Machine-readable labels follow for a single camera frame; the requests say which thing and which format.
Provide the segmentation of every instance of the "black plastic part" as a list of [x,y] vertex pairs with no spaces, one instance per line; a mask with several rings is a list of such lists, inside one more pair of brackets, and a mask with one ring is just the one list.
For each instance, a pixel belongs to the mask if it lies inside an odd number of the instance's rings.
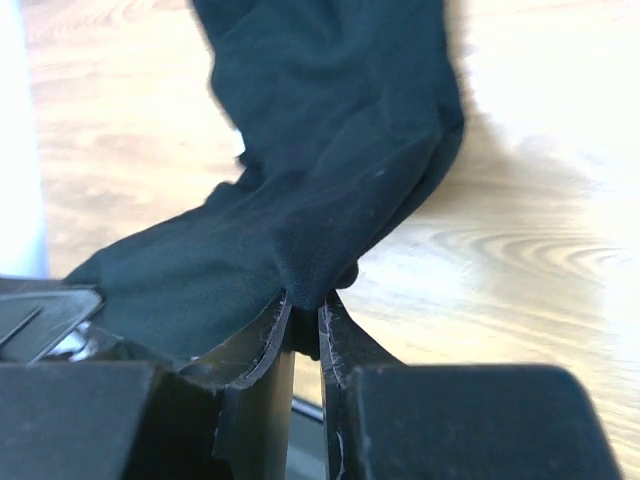
[[[36,287],[43,284],[47,290]],[[0,279],[0,360],[40,360],[90,318],[101,302],[91,289],[60,288],[51,281]]]
[[0,364],[3,480],[211,479],[219,398],[143,362]]
[[347,391],[352,478],[622,478],[586,392],[556,367],[365,367]]
[[[317,478],[318,442],[297,432],[306,447],[288,445],[301,344],[320,354],[323,412],[295,402],[308,411],[296,425],[317,433],[324,422],[330,480],[621,478],[567,372],[408,367],[358,327],[335,292],[318,311],[317,350],[309,315],[280,292],[197,359],[113,335],[99,306],[90,289],[0,278],[0,360],[20,362],[0,365],[0,479],[282,480],[287,464],[292,479]],[[86,348],[47,355],[72,330]],[[49,361],[79,358],[87,361]]]
[[353,450],[348,448],[349,420],[345,389],[349,374],[361,365],[402,365],[349,316],[334,291],[318,312],[322,403],[329,480],[358,478]]
[[[290,313],[285,297],[276,298],[256,320],[260,325],[269,319],[268,328],[247,327],[247,341],[237,345],[263,345],[263,351],[224,391],[213,456],[230,463],[235,480],[281,480],[285,475],[295,365]],[[228,352],[228,342],[219,348],[225,348],[227,358],[237,358]]]

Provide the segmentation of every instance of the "white wall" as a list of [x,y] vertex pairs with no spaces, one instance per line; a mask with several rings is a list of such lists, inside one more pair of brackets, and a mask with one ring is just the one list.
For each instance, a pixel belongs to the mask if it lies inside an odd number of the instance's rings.
[[0,275],[47,276],[40,170],[18,0],[0,0]]

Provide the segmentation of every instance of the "wooden table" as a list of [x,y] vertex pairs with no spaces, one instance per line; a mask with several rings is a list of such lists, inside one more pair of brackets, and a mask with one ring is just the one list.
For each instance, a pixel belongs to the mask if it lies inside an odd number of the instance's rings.
[[[23,6],[54,274],[237,175],[182,0]],[[448,7],[464,147],[343,298],[408,362],[567,366],[638,480],[640,4]],[[319,400],[317,365],[298,372]]]

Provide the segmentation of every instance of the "dark green fabric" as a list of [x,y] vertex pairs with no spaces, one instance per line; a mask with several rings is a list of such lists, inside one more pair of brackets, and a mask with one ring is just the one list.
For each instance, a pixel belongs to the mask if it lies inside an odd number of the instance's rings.
[[440,0],[194,6],[246,169],[67,279],[100,287],[106,327],[183,355],[223,341],[281,287],[312,311],[349,286],[359,257],[440,183],[463,133]]

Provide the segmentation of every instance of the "wooden surface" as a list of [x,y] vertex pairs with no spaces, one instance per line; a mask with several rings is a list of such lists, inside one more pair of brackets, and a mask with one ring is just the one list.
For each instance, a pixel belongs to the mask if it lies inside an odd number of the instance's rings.
[[[182,0],[24,15],[54,274],[237,175]],[[455,0],[448,24],[463,150],[343,298],[408,362],[569,367],[640,479],[639,4]],[[317,366],[298,372],[319,400]]]

